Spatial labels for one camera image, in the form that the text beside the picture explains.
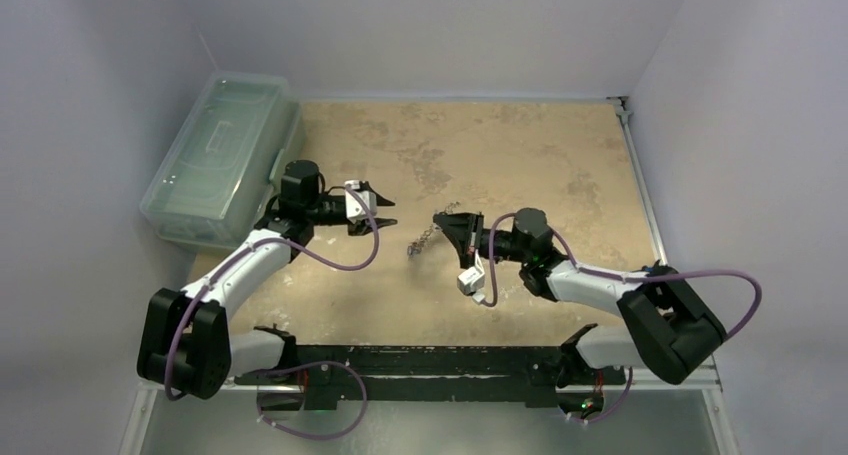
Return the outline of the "large keyring with keys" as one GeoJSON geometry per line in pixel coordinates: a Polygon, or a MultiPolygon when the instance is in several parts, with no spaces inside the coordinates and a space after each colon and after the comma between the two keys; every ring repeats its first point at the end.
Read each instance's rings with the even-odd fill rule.
{"type": "MultiPolygon", "coordinates": [[[[448,203],[443,209],[435,211],[434,214],[453,214],[460,206],[460,201],[453,201],[448,203]]],[[[430,241],[434,237],[434,234],[439,231],[440,228],[438,227],[438,225],[435,222],[432,222],[426,229],[422,231],[422,233],[416,239],[414,239],[408,244],[406,249],[407,259],[412,260],[416,256],[420,255],[424,251],[424,249],[430,244],[430,241]]]]}

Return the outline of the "translucent green plastic storage box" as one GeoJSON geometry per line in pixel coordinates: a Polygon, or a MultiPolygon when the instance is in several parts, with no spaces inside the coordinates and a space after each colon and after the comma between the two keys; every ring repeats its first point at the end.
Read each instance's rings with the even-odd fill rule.
{"type": "Polygon", "coordinates": [[[140,203],[155,234],[188,247],[237,247],[270,196],[278,156],[300,150],[298,121],[285,78],[213,73],[140,203]]]}

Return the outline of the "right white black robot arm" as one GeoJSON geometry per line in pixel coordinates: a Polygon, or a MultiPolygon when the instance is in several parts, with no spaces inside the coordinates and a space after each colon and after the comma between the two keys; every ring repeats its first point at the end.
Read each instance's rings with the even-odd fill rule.
{"type": "Polygon", "coordinates": [[[516,262],[532,295],[575,303],[621,318],[619,327],[588,324],[562,346],[561,379],[584,382],[608,367],[646,368],[681,384],[729,337],[717,316],[673,268],[656,263],[637,271],[608,271],[578,263],[544,211],[511,214],[510,230],[485,227],[480,213],[437,213],[434,224],[457,252],[460,292],[492,308],[495,265],[516,262]]]}

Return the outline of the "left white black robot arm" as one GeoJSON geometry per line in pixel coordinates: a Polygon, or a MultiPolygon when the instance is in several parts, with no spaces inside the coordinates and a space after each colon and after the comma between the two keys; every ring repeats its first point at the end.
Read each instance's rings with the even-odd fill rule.
{"type": "Polygon", "coordinates": [[[288,163],[279,191],[230,255],[183,288],[162,288],[151,297],[138,375],[161,384],[171,401],[209,399],[228,379],[254,373],[275,384],[292,380],[301,365],[295,336],[273,326],[233,336],[231,319],[272,275],[301,255],[338,271],[366,268],[378,254],[381,229],[395,223],[377,212],[393,204],[365,180],[330,187],[315,162],[288,163]],[[372,235],[370,254],[357,264],[342,264],[315,253],[307,245],[318,226],[343,226],[351,236],[372,235]]]}

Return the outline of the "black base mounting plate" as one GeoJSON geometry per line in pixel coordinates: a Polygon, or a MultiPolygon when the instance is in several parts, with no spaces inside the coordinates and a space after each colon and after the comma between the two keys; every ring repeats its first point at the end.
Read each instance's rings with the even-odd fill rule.
{"type": "Polygon", "coordinates": [[[597,384],[624,386],[624,369],[592,369],[563,346],[301,345],[290,363],[301,376],[236,378],[238,385],[301,385],[309,410],[338,402],[521,403],[527,408],[580,406],[597,384]]]}

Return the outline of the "blue handled pliers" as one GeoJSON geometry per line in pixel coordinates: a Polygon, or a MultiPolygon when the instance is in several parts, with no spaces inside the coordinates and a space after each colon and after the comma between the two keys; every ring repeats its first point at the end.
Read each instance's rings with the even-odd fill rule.
{"type": "Polygon", "coordinates": [[[655,277],[672,273],[673,268],[663,264],[660,260],[657,260],[653,265],[643,266],[641,271],[645,274],[646,277],[655,277]]]}

